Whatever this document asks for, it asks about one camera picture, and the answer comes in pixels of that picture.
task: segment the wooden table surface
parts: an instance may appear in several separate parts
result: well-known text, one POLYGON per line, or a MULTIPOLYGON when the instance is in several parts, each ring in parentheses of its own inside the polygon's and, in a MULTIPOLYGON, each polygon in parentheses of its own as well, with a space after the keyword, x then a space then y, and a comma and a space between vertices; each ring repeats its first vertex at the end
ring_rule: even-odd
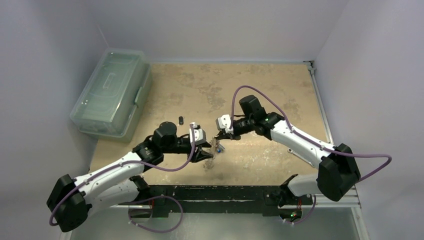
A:
MULTIPOLYGON (((241 85, 258 88, 287 114, 290 122, 308 134, 326 140, 326 131, 314 87, 303 64, 153 64, 153 84, 131 143, 99 140, 91 171, 110 164, 131 151, 160 123, 184 125, 177 134, 189 132, 189 123, 197 122, 208 140, 218 133, 215 120, 231 113, 234 91, 241 85)), ((242 114, 239 99, 247 95, 259 98, 267 112, 277 112, 266 99, 250 89, 242 89, 236 98, 235 114, 242 114)), ((310 174, 316 169, 288 153, 282 144, 269 141, 254 132, 241 140, 222 140, 226 148, 212 161, 190 163, 177 172, 150 169, 143 176, 149 184, 165 185, 280 185, 293 174, 310 174)), ((177 168, 187 160, 185 154, 166 154, 160 164, 177 168)))

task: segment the plastic storage box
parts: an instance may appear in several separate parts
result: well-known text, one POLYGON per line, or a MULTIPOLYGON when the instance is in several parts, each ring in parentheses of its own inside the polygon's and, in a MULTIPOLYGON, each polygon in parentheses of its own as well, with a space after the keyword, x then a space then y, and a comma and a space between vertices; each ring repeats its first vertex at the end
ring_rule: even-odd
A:
POLYGON ((108 48, 79 96, 70 118, 98 139, 130 142, 152 77, 141 51, 108 48))

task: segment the purple cable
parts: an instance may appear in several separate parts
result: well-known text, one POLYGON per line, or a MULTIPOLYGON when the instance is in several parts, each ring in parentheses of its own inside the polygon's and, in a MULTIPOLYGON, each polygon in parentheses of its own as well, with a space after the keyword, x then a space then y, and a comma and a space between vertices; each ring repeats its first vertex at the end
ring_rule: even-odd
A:
MULTIPOLYGON (((294 134, 296 134, 297 136, 299 136, 300 138, 304 139, 305 141, 317 146, 321 148, 321 144, 319 144, 318 142, 313 141, 312 139, 300 134, 299 132, 297 132, 295 129, 293 129, 293 126, 290 124, 289 122, 289 118, 287 117, 287 115, 284 113, 284 111, 275 103, 273 102, 268 96, 266 96, 263 92, 261 92, 260 90, 256 89, 253 86, 249 86, 249 85, 242 85, 240 87, 238 87, 235 92, 234 95, 232 96, 232 103, 231 103, 231 125, 230 128, 233 127, 233 122, 234 122, 234 106, 236 104, 236 95, 239 92, 240 89, 242 88, 248 88, 248 89, 252 89, 254 91, 256 91, 258 94, 262 95, 262 97, 264 97, 266 100, 268 100, 268 102, 270 102, 275 108, 277 108, 280 113, 283 115, 283 117, 285 118, 285 121, 287 122, 288 128, 290 129, 290 131, 292 131, 294 134)), ((377 154, 359 154, 359 153, 346 153, 346 152, 340 152, 340 151, 336 151, 333 149, 329 149, 326 147, 322 147, 323 150, 336 154, 336 155, 341 155, 341 156, 345 156, 345 157, 353 157, 353 158, 363 158, 363 159, 370 159, 370 158, 387 158, 387 161, 385 163, 383 163, 381 166, 377 167, 375 170, 371 171, 370 173, 368 173, 367 175, 361 177, 358 181, 361 182, 369 177, 371 177, 372 175, 376 174, 377 172, 379 172, 380 170, 382 170, 383 168, 385 168, 387 165, 390 164, 390 162, 392 161, 392 156, 390 156, 389 154, 383 154, 383 153, 377 153, 377 154)))
POLYGON ((147 230, 149 232, 156 233, 156 234, 166 234, 166 233, 172 232, 176 228, 178 228, 178 226, 180 226, 181 222, 183 221, 183 206, 181 206, 181 204, 175 198, 173 198, 171 196, 165 196, 165 195, 154 196, 154 197, 144 199, 144 200, 141 200, 141 201, 132 201, 129 204, 136 205, 136 204, 141 204, 141 203, 144 203, 144 202, 147 202, 147 201, 150 201, 150 200, 155 200, 155 199, 160 199, 160 198, 171 199, 172 201, 174 201, 178 205, 179 210, 181 211, 181 215, 179 217, 178 222, 175 224, 175 226, 173 226, 173 227, 171 227, 170 229, 167 229, 167 230, 156 230, 156 229, 148 228, 146 226, 140 225, 140 224, 136 223, 135 221, 133 221, 131 219, 130 211, 128 210, 129 222, 132 223, 133 225, 139 227, 139 228, 142 228, 144 230, 147 230))
MULTIPOLYGON (((195 135, 195 130, 194 130, 194 128, 193 128, 193 125, 192 124, 190 124, 190 131, 191 131, 191 134, 194 136, 195 135)), ((127 164, 143 164, 143 165, 146 165, 146 166, 149 166, 149 167, 151 167, 151 168, 155 168, 155 169, 159 169, 159 170, 162 170, 162 171, 166 171, 166 172, 176 172, 176 171, 178 171, 178 170, 181 170, 181 169, 183 169, 185 166, 187 166, 187 164, 189 164, 189 162, 190 162, 190 160, 192 159, 192 157, 193 157, 193 154, 195 153, 195 148, 196 148, 196 145, 195 145, 195 139, 193 138, 193 141, 191 142, 191 152, 190 152, 190 155, 188 156, 188 159, 187 159, 187 161, 182 165, 182 166, 180 166, 180 167, 177 167, 177 168, 173 168, 173 169, 168 169, 168 168, 163 168, 163 167, 160 167, 160 166, 156 166, 156 165, 153 165, 153 164, 150 164, 150 163, 147 163, 147 162, 143 162, 143 161, 140 161, 140 160, 128 160, 128 161, 124 161, 124 162, 122 162, 122 164, 115 164, 115 165, 112 165, 112 166, 110 166, 110 167, 107 167, 107 168, 105 168, 105 169, 103 169, 103 170, 101 170, 101 171, 99 171, 98 173, 96 173, 96 174, 94 174, 94 175, 92 175, 92 176, 90 176, 89 178, 87 178, 87 182, 89 183, 89 182, 91 182, 93 179, 95 179, 95 178, 97 178, 97 177, 99 177, 99 176, 101 176, 101 175, 103 175, 103 174, 105 174, 105 173, 107 173, 107 172, 109 172, 110 170, 113 170, 113 169, 115 169, 115 168, 118 168, 118 167, 122 167, 122 166, 124 166, 124 165, 127 165, 127 164)), ((58 209, 59 209, 59 207, 72 195, 72 194, 74 194, 78 189, 80 189, 82 186, 84 186, 86 183, 85 182, 82 182, 82 183, 80 183, 79 185, 77 185, 76 187, 74 187, 70 192, 68 192, 68 194, 66 194, 63 198, 62 198, 62 200, 60 200, 59 201, 59 203, 54 207, 54 209, 53 209, 53 211, 51 211, 51 215, 50 215, 50 218, 48 219, 48 224, 50 224, 50 226, 57 226, 58 225, 58 223, 57 222, 53 222, 53 218, 54 218, 54 216, 56 215, 56 212, 58 211, 58 209)), ((174 200, 174 201, 177 201, 177 200, 175 200, 174 198, 172 198, 172 197, 168 197, 168 196, 159 196, 159 197, 166 197, 166 198, 170 198, 171 200, 174 200)))

